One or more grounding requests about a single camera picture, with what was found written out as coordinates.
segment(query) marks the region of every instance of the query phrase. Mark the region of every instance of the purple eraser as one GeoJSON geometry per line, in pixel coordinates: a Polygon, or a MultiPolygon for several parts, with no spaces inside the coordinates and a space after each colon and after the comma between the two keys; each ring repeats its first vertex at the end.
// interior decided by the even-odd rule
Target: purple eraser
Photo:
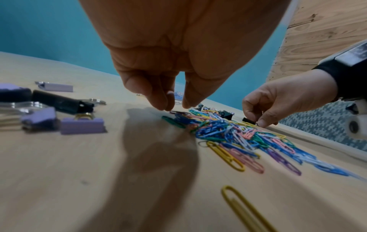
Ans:
{"type": "Polygon", "coordinates": [[[57,128],[56,111],[53,107],[36,110],[31,114],[23,115],[20,118],[26,129],[49,129],[57,128]]]}
{"type": "Polygon", "coordinates": [[[95,119],[73,119],[64,118],[61,120],[60,132],[62,135],[73,134],[93,134],[93,133],[105,133],[104,121],[102,118],[95,119]]]}
{"type": "Polygon", "coordinates": [[[46,91],[73,92],[73,86],[68,84],[54,84],[43,82],[38,85],[38,88],[46,91]]]}
{"type": "Polygon", "coordinates": [[[10,83],[0,83],[0,89],[14,90],[14,89],[21,89],[21,87],[10,83]]]}

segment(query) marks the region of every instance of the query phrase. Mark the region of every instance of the gray patterned fabric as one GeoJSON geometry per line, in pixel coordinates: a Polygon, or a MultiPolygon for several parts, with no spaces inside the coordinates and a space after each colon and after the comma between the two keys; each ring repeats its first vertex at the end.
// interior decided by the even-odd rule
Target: gray patterned fabric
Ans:
{"type": "Polygon", "coordinates": [[[352,115],[345,107],[351,104],[343,101],[329,103],[316,110],[292,114],[280,123],[367,151],[366,140],[354,140],[345,133],[345,120],[352,115]]]}

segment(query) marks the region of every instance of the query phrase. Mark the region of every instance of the teal wall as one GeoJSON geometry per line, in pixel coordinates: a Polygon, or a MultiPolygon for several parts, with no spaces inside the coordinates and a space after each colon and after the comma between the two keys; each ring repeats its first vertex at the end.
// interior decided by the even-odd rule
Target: teal wall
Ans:
{"type": "MultiPolygon", "coordinates": [[[[286,28],[279,25],[261,51],[209,99],[240,109],[242,98],[264,83],[286,28]]],[[[0,1],[0,51],[117,74],[107,48],[76,0],[0,1]]],[[[184,84],[183,73],[177,82],[184,84]]]]}

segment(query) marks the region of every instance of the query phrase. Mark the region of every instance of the hand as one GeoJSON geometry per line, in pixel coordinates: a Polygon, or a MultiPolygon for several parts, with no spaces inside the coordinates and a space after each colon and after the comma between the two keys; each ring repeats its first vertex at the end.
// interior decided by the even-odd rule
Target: hand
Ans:
{"type": "Polygon", "coordinates": [[[290,0],[80,0],[125,87],[159,110],[211,95],[263,46],[290,0]]]}
{"type": "Polygon", "coordinates": [[[242,100],[242,108],[248,119],[267,127],[293,113],[317,109],[337,93],[333,77],[315,69],[266,82],[242,100]]]}

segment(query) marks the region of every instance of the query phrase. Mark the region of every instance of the wooden table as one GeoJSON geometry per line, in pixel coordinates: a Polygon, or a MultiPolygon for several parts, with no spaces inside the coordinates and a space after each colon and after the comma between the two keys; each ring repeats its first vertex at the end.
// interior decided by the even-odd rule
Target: wooden table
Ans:
{"type": "MultiPolygon", "coordinates": [[[[221,188],[239,190],[279,232],[367,231],[367,183],[310,164],[296,176],[262,154],[264,174],[238,172],[188,131],[161,119],[144,97],[115,76],[62,62],[0,52],[0,82],[37,89],[34,81],[74,86],[108,133],[27,134],[0,127],[0,231],[247,231],[221,188]]],[[[205,100],[204,105],[240,110],[205,100]]],[[[176,106],[174,110],[183,110],[176,106]]],[[[283,125],[271,130],[320,160],[367,178],[365,152],[283,125]]]]}

